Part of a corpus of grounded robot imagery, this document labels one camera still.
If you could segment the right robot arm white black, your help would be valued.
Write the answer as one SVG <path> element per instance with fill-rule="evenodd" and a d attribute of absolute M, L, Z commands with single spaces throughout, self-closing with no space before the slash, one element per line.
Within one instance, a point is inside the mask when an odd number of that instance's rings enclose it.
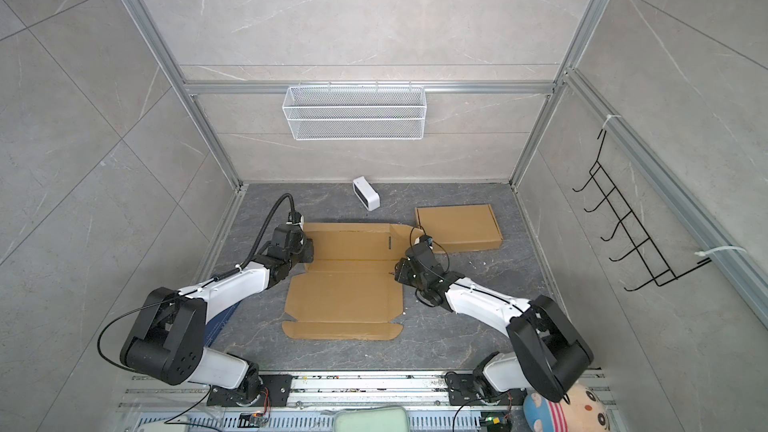
<path fill-rule="evenodd" d="M 422 304 L 474 318 L 512 346 L 475 367 L 477 398 L 491 402 L 513 389 L 531 389 L 551 402 L 566 399 L 594 354 L 556 301 L 545 295 L 515 298 L 481 286 L 443 268 L 433 246 L 428 235 L 417 239 L 396 264 L 395 280 L 414 288 Z"/>

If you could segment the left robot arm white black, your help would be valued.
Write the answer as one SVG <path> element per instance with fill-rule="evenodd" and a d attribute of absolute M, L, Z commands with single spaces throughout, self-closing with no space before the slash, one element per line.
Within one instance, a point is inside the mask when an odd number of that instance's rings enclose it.
<path fill-rule="evenodd" d="M 155 289 L 124 342 L 121 364 L 168 385 L 208 385 L 240 405 L 253 403 L 262 389 L 258 366 L 206 346 L 206 327 L 241 300 L 277 285 L 295 265 L 312 262 L 313 252 L 303 224 L 288 222 L 245 265 L 197 285 Z"/>

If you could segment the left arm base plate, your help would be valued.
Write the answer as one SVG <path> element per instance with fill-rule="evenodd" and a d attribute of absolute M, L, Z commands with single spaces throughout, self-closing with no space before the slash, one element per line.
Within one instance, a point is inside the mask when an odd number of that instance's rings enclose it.
<path fill-rule="evenodd" d="M 214 387 L 206 404 L 221 407 L 285 407 L 291 390 L 293 376 L 267 374 L 247 377 L 237 389 Z"/>

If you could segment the cardboard sheet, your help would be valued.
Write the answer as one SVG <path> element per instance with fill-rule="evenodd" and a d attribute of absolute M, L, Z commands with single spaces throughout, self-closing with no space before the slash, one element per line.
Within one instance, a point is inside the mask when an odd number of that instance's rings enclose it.
<path fill-rule="evenodd" d="M 395 266 L 412 228 L 387 223 L 308 223 L 313 261 L 291 278 L 283 332 L 296 340 L 390 341 L 403 330 Z"/>

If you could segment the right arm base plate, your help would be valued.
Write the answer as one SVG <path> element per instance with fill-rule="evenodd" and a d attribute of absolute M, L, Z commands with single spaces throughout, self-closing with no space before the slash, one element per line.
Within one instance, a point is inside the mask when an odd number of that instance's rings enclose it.
<path fill-rule="evenodd" d="M 460 374 L 448 371 L 443 375 L 448 390 L 449 403 L 452 406 L 522 406 L 527 395 L 524 389 L 511 389 L 497 393 L 488 389 L 481 391 L 479 383 L 471 373 Z"/>

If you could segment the cardboard box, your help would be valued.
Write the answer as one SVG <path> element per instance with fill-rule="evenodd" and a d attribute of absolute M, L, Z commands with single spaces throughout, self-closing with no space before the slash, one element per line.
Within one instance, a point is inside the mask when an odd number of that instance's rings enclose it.
<path fill-rule="evenodd" d="M 490 204 L 419 207 L 417 223 L 448 253 L 499 249 L 503 236 Z"/>

